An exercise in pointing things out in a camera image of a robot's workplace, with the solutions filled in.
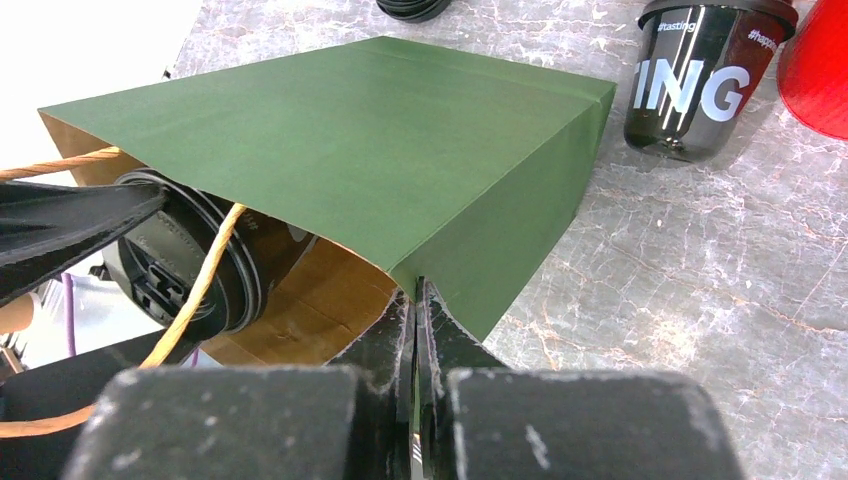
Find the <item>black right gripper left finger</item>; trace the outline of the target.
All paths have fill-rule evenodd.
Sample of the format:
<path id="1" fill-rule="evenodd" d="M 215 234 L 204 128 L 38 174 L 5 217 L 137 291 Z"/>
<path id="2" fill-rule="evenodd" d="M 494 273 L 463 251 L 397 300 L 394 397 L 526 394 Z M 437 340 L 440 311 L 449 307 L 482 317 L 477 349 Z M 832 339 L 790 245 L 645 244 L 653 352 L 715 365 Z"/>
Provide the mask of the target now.
<path id="1" fill-rule="evenodd" d="M 414 309 L 396 292 L 322 366 L 126 370 L 66 479 L 407 479 Z"/>

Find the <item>brown paper bag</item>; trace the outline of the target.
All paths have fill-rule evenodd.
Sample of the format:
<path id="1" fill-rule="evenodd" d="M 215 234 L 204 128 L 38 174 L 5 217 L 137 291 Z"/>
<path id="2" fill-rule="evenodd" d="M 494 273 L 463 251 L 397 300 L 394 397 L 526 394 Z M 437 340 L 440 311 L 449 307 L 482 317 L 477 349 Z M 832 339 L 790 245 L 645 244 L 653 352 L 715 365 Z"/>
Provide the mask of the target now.
<path id="1" fill-rule="evenodd" d="M 63 156 L 54 165 L 83 186 L 105 185 L 144 165 L 51 115 L 42 120 Z M 317 365 L 370 327 L 396 291 L 396 282 L 378 267 L 313 236 L 292 271 L 273 283 L 258 319 L 212 341 L 208 352 L 225 365 Z"/>

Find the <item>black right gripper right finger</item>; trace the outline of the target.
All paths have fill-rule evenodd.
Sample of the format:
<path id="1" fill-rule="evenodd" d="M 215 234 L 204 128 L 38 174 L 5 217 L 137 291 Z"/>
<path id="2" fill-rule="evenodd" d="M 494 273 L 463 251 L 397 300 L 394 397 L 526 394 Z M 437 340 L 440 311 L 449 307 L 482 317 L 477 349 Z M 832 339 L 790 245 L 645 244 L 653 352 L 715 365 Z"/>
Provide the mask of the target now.
<path id="1" fill-rule="evenodd" d="M 516 370 L 416 283 L 429 479 L 740 479 L 721 415 L 691 378 L 653 370 Z"/>

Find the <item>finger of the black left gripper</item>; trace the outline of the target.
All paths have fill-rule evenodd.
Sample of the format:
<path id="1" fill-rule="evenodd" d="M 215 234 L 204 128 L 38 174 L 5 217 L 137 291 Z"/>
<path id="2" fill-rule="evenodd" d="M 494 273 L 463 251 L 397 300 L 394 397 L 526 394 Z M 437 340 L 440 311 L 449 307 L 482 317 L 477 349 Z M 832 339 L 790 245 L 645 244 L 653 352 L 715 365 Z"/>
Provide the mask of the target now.
<path id="1" fill-rule="evenodd" d="M 1 184 L 1 305 L 6 306 L 161 210 L 155 184 Z"/>

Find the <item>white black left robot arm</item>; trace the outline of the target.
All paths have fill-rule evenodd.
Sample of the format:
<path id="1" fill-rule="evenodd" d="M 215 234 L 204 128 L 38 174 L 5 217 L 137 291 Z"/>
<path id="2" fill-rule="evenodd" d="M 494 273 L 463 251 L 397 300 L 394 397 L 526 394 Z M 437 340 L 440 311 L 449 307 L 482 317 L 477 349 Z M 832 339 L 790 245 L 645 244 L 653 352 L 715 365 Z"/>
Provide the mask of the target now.
<path id="1" fill-rule="evenodd" d="M 155 184 L 58 187 L 27 182 L 1 186 L 1 304 L 32 291 L 117 241 L 163 210 L 168 195 Z M 208 305 L 179 333 L 146 334 L 1 383 L 1 436 L 42 436 L 76 427 L 118 372 L 155 353 L 155 364 L 177 363 L 219 329 Z"/>

